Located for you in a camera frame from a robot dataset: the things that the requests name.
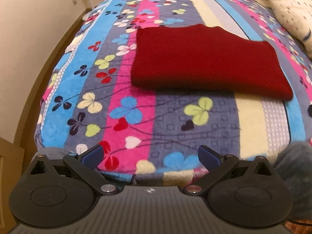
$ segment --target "colorful blanket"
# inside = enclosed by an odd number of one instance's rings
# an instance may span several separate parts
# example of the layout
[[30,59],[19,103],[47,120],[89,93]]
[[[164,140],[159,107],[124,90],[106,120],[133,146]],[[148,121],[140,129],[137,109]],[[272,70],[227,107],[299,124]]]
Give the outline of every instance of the colorful blanket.
[[[293,99],[283,103],[240,93],[131,86],[138,28],[198,23],[268,41]],[[201,144],[249,159],[274,155],[290,140],[310,139],[310,75],[311,62],[297,41],[252,0],[104,0],[54,68],[35,142],[39,149],[82,153],[102,141],[105,158],[98,168],[105,176],[184,186],[207,173],[197,157]]]

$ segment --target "white wall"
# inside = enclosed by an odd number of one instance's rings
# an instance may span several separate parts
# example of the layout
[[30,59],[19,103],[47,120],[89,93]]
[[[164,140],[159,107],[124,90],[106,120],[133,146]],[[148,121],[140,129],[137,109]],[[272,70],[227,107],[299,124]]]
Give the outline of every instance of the white wall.
[[9,142],[42,66],[85,11],[72,1],[0,0],[0,137]]

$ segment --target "gray fabric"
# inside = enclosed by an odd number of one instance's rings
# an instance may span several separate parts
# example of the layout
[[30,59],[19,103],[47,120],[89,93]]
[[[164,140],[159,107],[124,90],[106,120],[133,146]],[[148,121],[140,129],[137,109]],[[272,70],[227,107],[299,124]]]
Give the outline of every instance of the gray fabric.
[[306,142],[289,144],[273,167],[294,199],[289,219],[312,219],[312,147]]

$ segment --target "pink stripe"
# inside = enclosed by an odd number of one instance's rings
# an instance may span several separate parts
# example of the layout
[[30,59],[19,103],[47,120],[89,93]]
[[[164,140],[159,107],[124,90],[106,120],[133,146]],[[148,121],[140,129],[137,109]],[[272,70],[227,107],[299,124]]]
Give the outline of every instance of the pink stripe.
[[[254,11],[251,11],[250,9],[248,9],[248,7],[246,6],[243,6],[240,2],[237,2],[237,5],[241,6],[241,8],[243,10],[245,10],[249,15],[253,16],[254,18],[256,18],[258,21],[257,23],[263,27],[267,27],[267,24],[262,21],[259,17],[259,15],[254,12]],[[308,95],[308,98],[310,100],[312,100],[312,85],[307,81],[306,79],[306,74],[305,72],[303,71],[303,69],[301,68],[300,65],[298,65],[293,59],[291,59],[291,53],[288,51],[288,50],[285,50],[283,47],[283,45],[278,41],[278,38],[271,32],[271,31],[267,31],[265,32],[267,35],[269,35],[271,38],[274,39],[275,41],[275,44],[280,48],[280,50],[283,52],[283,54],[285,55],[285,57],[288,59],[289,63],[291,64],[291,66],[294,68],[294,70],[296,71],[296,73],[301,76],[303,78],[303,81],[304,83],[307,85],[308,88],[305,88],[305,91]]]
[[51,90],[52,90],[52,87],[46,88],[46,91],[44,92],[44,94],[43,94],[43,96],[42,96],[42,99],[43,99],[44,101],[46,101],[46,99],[48,98],[48,96],[49,96]]
[[[159,19],[159,10],[155,7],[155,3],[149,0],[143,0],[139,2],[139,6],[135,8],[137,10],[136,18],[145,20],[145,22],[137,25],[141,27],[155,27],[154,20]],[[153,14],[140,15],[140,12],[144,9],[150,9]],[[129,41],[127,46],[130,47],[136,43],[136,32],[132,32],[129,35]],[[114,172],[133,174],[136,170],[136,163],[139,160],[146,160],[149,156],[150,142],[152,139],[152,129],[155,117],[155,104],[156,96],[152,91],[143,91],[138,88],[132,87],[130,84],[130,70],[131,64],[135,57],[135,51],[129,51],[123,56],[123,61],[118,71],[117,85],[115,86],[113,96],[111,97],[110,106],[107,112],[106,126],[107,128],[103,135],[103,140],[110,144],[111,154],[119,160],[119,166]],[[115,131],[113,127],[118,123],[118,119],[112,119],[109,113],[116,107],[120,107],[120,101],[124,97],[132,96],[137,100],[138,109],[142,112],[143,118],[139,124],[130,125],[127,129],[121,131]],[[138,132],[133,129],[144,131],[145,133]],[[125,140],[127,136],[134,136],[141,140],[138,147],[133,149],[125,149]],[[107,170],[105,167],[105,161],[99,165],[101,170]]]

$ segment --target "round pad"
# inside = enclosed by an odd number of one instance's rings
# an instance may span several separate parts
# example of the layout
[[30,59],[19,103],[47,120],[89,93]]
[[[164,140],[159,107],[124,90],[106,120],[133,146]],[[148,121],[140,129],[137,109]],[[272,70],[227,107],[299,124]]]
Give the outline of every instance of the round pad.
[[245,228],[266,228],[287,218],[292,199],[271,176],[243,176],[221,181],[208,193],[213,212],[225,221]]
[[248,207],[261,207],[271,200],[270,193],[260,187],[242,187],[235,192],[236,200]]
[[10,209],[18,221],[39,228],[55,228],[76,222],[94,203],[91,188],[64,176],[33,175],[12,191]]

